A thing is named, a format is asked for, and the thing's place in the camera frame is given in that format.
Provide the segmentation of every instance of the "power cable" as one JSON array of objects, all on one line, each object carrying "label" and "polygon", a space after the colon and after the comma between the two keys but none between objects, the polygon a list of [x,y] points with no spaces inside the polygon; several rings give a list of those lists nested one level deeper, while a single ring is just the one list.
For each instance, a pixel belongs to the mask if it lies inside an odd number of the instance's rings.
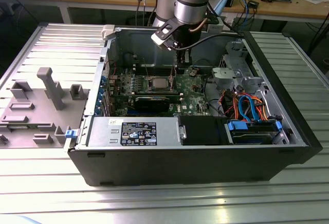
[{"label": "power cable", "polygon": [[146,0],[144,0],[144,7],[143,7],[143,26],[145,25],[145,7],[146,7]]},{"label": "power cable", "polygon": [[157,5],[158,5],[158,0],[155,0],[155,7],[153,8],[153,10],[152,10],[152,12],[151,12],[151,15],[150,15],[150,17],[149,17],[149,20],[148,20],[148,26],[151,25],[151,19],[152,19],[152,16],[153,16],[153,14],[154,14],[154,12],[155,12],[155,9],[156,9]]},{"label": "power cable", "polygon": [[218,36],[229,36],[229,37],[232,37],[232,38],[243,38],[243,36],[241,36],[241,35],[229,34],[229,33],[222,33],[222,34],[210,35],[210,36],[208,36],[206,38],[203,38],[203,39],[197,41],[196,43],[193,43],[192,45],[190,45],[188,47],[184,47],[184,48],[173,48],[173,49],[176,50],[176,51],[187,50],[187,49],[190,49],[190,48],[193,48],[193,47],[199,45],[200,43],[205,42],[206,40],[209,40],[211,38],[215,38],[215,37],[218,37]]}]

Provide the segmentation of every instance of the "power supply label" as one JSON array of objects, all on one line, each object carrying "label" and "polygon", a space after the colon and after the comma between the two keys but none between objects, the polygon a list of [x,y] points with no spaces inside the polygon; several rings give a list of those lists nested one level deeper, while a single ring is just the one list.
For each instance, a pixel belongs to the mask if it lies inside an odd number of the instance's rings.
[{"label": "power supply label", "polygon": [[157,145],[155,122],[123,122],[121,132],[122,146]]}]

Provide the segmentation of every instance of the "side panel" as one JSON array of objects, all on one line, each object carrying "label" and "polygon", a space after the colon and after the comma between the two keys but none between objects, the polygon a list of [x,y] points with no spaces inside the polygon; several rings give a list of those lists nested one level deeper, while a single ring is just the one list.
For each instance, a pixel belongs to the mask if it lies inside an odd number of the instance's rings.
[{"label": "side panel", "polygon": [[[311,128],[309,127],[308,123],[305,121],[304,117],[300,113],[295,102],[293,101],[293,99],[285,89],[284,85],[280,81],[276,72],[273,70],[271,64],[269,63],[266,56],[264,55],[264,52],[257,45],[255,38],[252,36],[250,32],[245,32],[244,34],[245,34],[245,40],[247,42],[246,46],[249,50],[251,50],[250,53],[252,54],[254,61],[256,61],[256,65],[259,68],[262,77],[264,78],[265,82],[268,84],[268,87],[273,92],[275,92],[278,99],[284,106],[289,118],[291,119],[294,126],[296,127],[302,140],[307,145],[309,145],[307,154],[305,154],[302,158],[294,162],[294,163],[304,163],[312,156],[320,152],[322,150],[322,146],[319,143],[317,137],[314,135]],[[280,38],[279,40],[285,42],[286,39],[285,37],[283,37],[282,39]],[[289,54],[289,52],[286,52],[284,54],[294,56],[294,54]]]},{"label": "side panel", "polygon": [[270,180],[307,148],[75,151],[87,184],[195,184]]}]

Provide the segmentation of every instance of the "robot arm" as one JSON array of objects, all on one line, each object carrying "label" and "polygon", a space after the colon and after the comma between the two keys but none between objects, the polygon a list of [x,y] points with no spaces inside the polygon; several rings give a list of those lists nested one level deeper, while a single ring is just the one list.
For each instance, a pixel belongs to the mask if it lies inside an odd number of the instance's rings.
[{"label": "robot arm", "polygon": [[208,2],[209,0],[158,0],[154,26],[161,27],[152,35],[152,40],[169,50],[188,47],[197,42],[202,25],[207,22]]}]

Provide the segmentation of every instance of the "wooden desk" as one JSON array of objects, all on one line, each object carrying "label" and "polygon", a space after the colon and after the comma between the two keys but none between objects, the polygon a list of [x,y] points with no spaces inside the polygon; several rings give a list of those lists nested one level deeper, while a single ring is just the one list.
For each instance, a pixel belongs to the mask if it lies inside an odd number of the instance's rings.
[{"label": "wooden desk", "polygon": [[[329,12],[329,3],[313,4],[305,0],[293,0],[287,2],[262,2],[261,0],[253,0],[259,3],[256,18],[285,21],[298,21],[306,18],[325,19]],[[229,12],[243,12],[239,0],[234,0],[231,8],[224,9]]]},{"label": "wooden desk", "polygon": [[[5,3],[15,3],[15,0],[0,0]],[[63,21],[71,23],[68,7],[132,10],[137,8],[137,0],[20,0],[23,4],[57,6],[62,13]],[[255,18],[282,21],[320,22],[329,12],[328,3],[314,5],[305,0],[293,0],[292,3],[265,3],[260,0]],[[153,10],[155,0],[147,0],[146,11]],[[233,6],[224,8],[223,15],[231,20],[243,12],[239,0],[234,0]]]}]

